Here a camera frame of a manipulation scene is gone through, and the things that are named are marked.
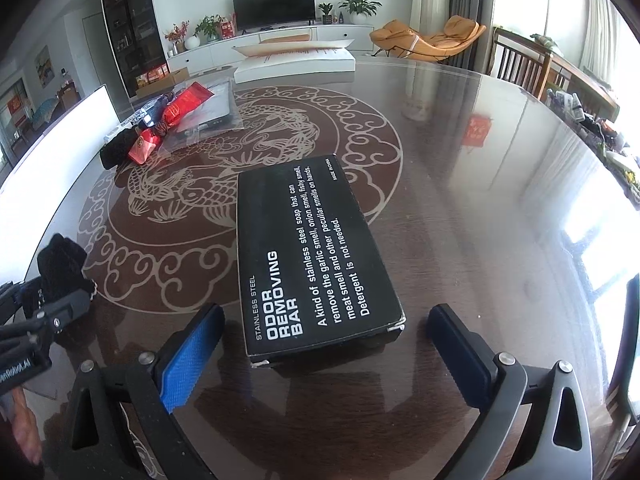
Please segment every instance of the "glossy tabletop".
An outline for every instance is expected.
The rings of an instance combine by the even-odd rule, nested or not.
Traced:
[[[46,459],[55,459],[80,362],[157,350],[214,301],[227,319],[223,344],[175,416],[216,476],[433,478],[478,416],[422,330],[430,308],[449,303],[496,352],[527,365],[574,365],[597,469],[613,438],[605,399],[640,225],[582,141],[517,86],[437,64],[361,58],[355,74],[236,90],[244,130],[160,151],[142,168],[105,172],[96,158],[52,219],[43,243],[62,232],[84,245],[99,295],[52,348],[55,373],[30,384]],[[333,152],[406,328],[379,354],[314,374],[251,369],[238,301],[236,176]],[[526,415],[521,408],[492,476]],[[131,429],[139,433],[134,421]],[[145,463],[159,474],[153,457]]]

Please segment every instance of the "metal bolt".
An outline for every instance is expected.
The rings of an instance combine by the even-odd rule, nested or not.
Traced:
[[[80,365],[80,370],[84,373],[88,373],[93,369],[94,369],[94,362],[91,361],[91,359],[87,359],[86,361],[83,361],[82,364]]]
[[[138,356],[138,362],[141,365],[149,365],[155,360],[155,358],[156,355],[153,352],[142,352],[142,354]]]
[[[569,361],[558,361],[558,368],[560,368],[565,374],[570,374],[574,371],[574,367]]]
[[[500,354],[498,355],[498,360],[506,366],[516,364],[516,358],[508,352],[500,352]]]

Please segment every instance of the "television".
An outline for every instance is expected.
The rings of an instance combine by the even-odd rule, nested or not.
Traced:
[[[234,0],[238,30],[316,18],[316,0]]]

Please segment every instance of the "circular decorative pattern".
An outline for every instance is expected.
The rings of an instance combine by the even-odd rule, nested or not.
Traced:
[[[183,314],[239,297],[236,189],[241,171],[335,153],[369,223],[398,183],[402,148],[389,121],[335,91],[241,91],[244,130],[225,132],[143,166],[103,173],[84,204],[78,243],[98,293],[124,308]]]

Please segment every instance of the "white plant pot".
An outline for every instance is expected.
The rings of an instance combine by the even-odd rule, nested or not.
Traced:
[[[184,40],[184,46],[187,50],[193,50],[200,46],[200,38],[197,36],[190,36]]]
[[[351,23],[353,25],[364,25],[369,17],[366,14],[351,14]]]

